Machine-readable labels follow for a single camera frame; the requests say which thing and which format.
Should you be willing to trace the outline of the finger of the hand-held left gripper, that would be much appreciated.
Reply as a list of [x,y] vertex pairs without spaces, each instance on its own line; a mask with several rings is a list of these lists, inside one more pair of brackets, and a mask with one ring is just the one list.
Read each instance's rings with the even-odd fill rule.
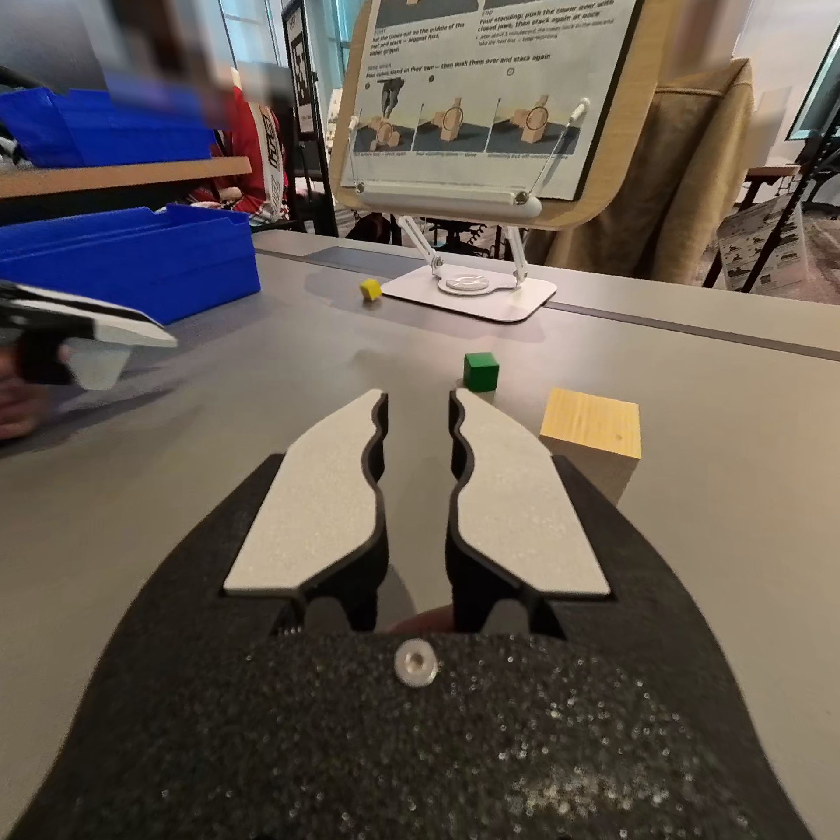
[[1,283],[1,300],[4,305],[19,308],[39,309],[46,312],[70,312],[81,316],[104,317],[161,325],[139,310],[126,308],[115,303],[70,295],[13,282]]
[[124,347],[174,348],[178,340],[159,324],[149,320],[124,318],[105,313],[62,315],[70,336],[97,343],[111,343]]

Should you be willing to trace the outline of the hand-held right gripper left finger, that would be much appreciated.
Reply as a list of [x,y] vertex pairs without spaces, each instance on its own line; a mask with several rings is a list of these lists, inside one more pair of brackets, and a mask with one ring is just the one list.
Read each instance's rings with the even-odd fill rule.
[[224,580],[227,596],[332,598],[353,630],[375,629],[389,562],[384,474],[388,395],[372,389],[324,417],[282,456]]

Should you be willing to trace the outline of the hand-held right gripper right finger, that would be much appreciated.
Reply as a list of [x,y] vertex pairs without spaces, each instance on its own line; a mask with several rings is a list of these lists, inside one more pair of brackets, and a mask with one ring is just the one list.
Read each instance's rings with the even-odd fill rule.
[[557,601],[603,602],[612,589],[548,449],[478,395],[448,398],[455,477],[446,572],[455,629],[477,633],[499,602],[526,628],[557,634]]

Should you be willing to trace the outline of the blue plastic bin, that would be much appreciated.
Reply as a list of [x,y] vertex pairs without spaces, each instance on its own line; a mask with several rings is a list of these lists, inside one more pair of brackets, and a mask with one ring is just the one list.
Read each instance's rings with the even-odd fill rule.
[[179,204],[4,226],[1,277],[164,326],[261,291],[249,217]]
[[207,160],[216,141],[197,113],[133,107],[105,91],[5,92],[1,117],[25,157],[40,169]]

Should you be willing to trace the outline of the large plain wooden cube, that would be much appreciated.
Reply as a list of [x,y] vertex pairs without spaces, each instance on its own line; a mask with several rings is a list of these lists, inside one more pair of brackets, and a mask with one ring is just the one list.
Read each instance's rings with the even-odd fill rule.
[[639,407],[555,387],[539,440],[552,455],[566,457],[617,506],[643,456]]

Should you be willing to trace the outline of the small green wooden cube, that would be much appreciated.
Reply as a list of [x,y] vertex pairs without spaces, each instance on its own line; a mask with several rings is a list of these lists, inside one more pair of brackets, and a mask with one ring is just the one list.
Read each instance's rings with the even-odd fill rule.
[[473,393],[494,392],[498,386],[500,364],[491,352],[466,353],[463,387]]

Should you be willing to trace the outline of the person's left hand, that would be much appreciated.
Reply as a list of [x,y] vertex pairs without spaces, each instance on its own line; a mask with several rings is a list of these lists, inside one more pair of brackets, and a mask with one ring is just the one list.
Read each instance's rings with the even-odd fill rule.
[[26,438],[49,416],[57,385],[30,384],[17,373],[13,350],[1,348],[1,444]]

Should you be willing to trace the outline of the person's right hand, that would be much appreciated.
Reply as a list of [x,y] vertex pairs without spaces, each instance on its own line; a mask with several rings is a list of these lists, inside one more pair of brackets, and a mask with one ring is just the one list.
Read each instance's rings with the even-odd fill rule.
[[390,626],[386,632],[400,635],[450,634],[455,631],[454,607],[452,604],[436,607],[402,619]]

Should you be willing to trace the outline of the wooden shelf board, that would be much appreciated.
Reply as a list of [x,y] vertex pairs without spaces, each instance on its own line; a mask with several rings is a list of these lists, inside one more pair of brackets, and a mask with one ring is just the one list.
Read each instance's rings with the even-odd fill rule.
[[244,156],[61,169],[6,167],[1,174],[1,198],[9,200],[125,186],[202,182],[251,173],[250,161]]

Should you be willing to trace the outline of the black tag board stand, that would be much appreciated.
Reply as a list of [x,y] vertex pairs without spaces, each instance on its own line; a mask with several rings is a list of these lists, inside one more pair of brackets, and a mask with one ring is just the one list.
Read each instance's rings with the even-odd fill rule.
[[281,16],[297,125],[299,163],[308,189],[314,232],[338,237],[339,229],[329,184],[329,164],[319,108],[317,75],[312,63],[308,21],[302,1],[287,2]]

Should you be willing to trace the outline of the beige coat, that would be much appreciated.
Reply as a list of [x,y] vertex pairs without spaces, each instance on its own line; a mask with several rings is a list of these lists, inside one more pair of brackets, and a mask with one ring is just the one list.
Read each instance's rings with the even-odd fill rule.
[[532,230],[530,262],[690,285],[738,197],[753,116],[748,58],[666,82],[649,107],[624,183],[572,230]]

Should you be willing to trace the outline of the printed leaflet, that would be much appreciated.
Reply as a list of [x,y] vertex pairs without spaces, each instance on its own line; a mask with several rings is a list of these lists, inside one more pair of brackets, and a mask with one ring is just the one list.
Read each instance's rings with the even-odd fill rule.
[[[743,288],[790,200],[790,195],[783,194],[721,222],[717,229],[717,244],[722,282],[728,291]],[[795,205],[780,230],[780,242],[764,264],[752,292],[775,295],[804,283],[810,273],[808,261],[802,209]]]

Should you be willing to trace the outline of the black tripod stand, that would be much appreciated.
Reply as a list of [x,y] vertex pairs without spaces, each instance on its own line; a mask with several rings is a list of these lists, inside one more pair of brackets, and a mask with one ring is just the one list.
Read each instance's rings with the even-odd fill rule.
[[[791,196],[790,203],[785,208],[775,229],[770,234],[762,249],[759,259],[755,262],[743,288],[738,293],[753,292],[752,288],[770,255],[780,242],[782,226],[787,222],[795,205],[800,205],[802,219],[805,212],[813,208],[824,211],[834,218],[838,218],[838,206],[814,202],[814,197],[820,189],[831,179],[838,176],[838,108],[827,130],[808,140],[805,148],[795,164],[785,166],[764,166],[749,171],[746,178],[747,195],[735,214],[742,213],[752,206],[768,202],[775,197],[787,194]],[[714,288],[721,276],[721,256],[718,241],[715,244],[715,256],[703,280],[703,288]]]

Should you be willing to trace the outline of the printed instruction sheet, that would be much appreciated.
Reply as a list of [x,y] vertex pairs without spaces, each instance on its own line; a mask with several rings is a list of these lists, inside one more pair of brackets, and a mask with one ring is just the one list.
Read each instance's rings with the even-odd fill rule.
[[579,198],[642,5],[373,2],[343,186]]

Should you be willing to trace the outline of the large display screen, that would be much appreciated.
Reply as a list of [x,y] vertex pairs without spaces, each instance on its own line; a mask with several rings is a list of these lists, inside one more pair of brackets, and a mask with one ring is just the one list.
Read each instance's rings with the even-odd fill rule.
[[824,133],[833,120],[839,101],[839,30],[785,136],[788,142],[807,141]]

